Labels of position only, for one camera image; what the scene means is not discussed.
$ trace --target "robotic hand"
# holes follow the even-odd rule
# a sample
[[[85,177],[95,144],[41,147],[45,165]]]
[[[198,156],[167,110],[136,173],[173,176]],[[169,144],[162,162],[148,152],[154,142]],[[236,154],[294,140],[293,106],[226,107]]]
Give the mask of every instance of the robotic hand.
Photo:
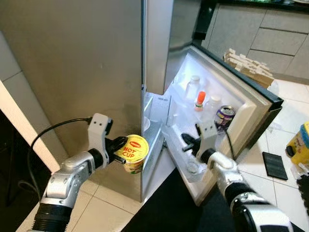
[[[45,189],[40,207],[29,232],[64,232],[75,205],[80,186],[97,169],[104,169],[113,160],[126,161],[114,154],[122,148],[126,137],[115,140],[105,138],[112,126],[112,120],[105,115],[94,114],[89,128],[88,151],[81,152],[67,160],[55,172]]]
[[[193,149],[198,161],[206,163],[217,178],[218,188],[230,206],[236,230],[292,232],[293,227],[288,217],[250,188],[238,171],[236,162],[213,149],[217,137],[214,123],[197,125],[197,132],[200,138],[196,140],[187,134],[183,135],[185,142],[189,144],[183,151]]]

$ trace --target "black cable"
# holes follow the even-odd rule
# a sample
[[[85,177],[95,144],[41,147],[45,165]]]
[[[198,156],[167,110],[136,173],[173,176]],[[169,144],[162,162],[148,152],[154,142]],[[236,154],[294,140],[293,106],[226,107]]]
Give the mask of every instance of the black cable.
[[[91,122],[91,117],[88,117],[88,118],[75,118],[75,119],[71,119],[71,120],[68,120],[68,121],[64,121],[64,122],[60,122],[58,124],[55,124],[45,130],[43,130],[41,133],[39,133],[37,135],[37,137],[35,137],[35,139],[33,140],[30,148],[28,149],[28,153],[27,153],[27,166],[28,166],[28,170],[29,170],[29,174],[30,174],[30,177],[31,177],[31,180],[33,182],[33,185],[28,183],[27,185],[30,186],[32,189],[35,189],[36,190],[36,193],[38,194],[38,197],[39,197],[39,201],[41,201],[41,193],[40,193],[40,189],[39,189],[39,186],[38,186],[38,183],[37,181],[35,180],[35,177],[34,177],[34,174],[32,172],[32,169],[31,169],[31,164],[30,164],[30,155],[33,151],[33,147],[34,147],[34,144],[35,142],[42,136],[44,135],[46,132],[56,128],[56,127],[59,127],[59,126],[62,126],[64,124],[67,124],[67,123],[71,123],[71,122],[77,122],[77,121],[86,121],[88,124],[90,124]]]
[[[231,148],[231,153],[232,153],[232,159],[235,160],[235,154],[234,154],[234,149],[233,149],[233,146],[232,146],[232,142],[231,142],[231,138],[229,136],[229,134],[227,133],[227,129],[225,127],[222,127],[226,136],[227,136],[227,139],[228,139],[228,143],[230,145],[230,148]]]

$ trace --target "stainless steel refrigerator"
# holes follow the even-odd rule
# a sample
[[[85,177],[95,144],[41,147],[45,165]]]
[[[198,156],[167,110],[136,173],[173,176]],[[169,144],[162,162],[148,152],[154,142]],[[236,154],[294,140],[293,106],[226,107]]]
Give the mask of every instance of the stainless steel refrigerator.
[[[142,201],[165,145],[201,204],[215,179],[205,164],[188,171],[194,158],[181,149],[181,133],[197,137],[195,123],[205,120],[184,97],[192,75],[208,96],[219,93],[236,109],[228,132],[237,157],[281,110],[282,99],[193,42],[199,11],[200,0],[0,2],[0,30],[51,124],[98,112],[114,120],[109,138],[140,134],[148,141],[141,173],[112,163],[93,181]],[[69,156],[87,148],[83,125],[56,134]],[[216,148],[230,155],[226,137]]]

